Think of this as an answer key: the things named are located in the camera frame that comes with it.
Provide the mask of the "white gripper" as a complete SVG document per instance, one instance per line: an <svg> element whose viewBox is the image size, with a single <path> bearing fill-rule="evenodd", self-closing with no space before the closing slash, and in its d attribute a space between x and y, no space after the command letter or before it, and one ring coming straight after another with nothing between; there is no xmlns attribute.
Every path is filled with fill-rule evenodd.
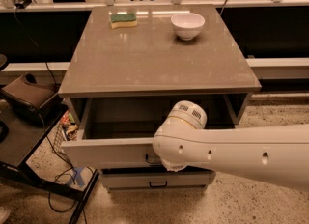
<svg viewBox="0 0 309 224"><path fill-rule="evenodd" d="M185 164L174 163L165 159L161 159L161 163L170 172L179 172L186 168Z"/></svg>

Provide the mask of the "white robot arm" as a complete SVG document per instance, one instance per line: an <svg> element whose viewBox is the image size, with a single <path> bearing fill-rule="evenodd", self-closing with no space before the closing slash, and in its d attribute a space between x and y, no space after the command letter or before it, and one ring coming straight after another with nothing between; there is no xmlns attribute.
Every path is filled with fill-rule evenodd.
<svg viewBox="0 0 309 224"><path fill-rule="evenodd" d="M170 171L205 168L250 180L309 189L309 125L206 129L197 104L178 102L154 135Z"/></svg>

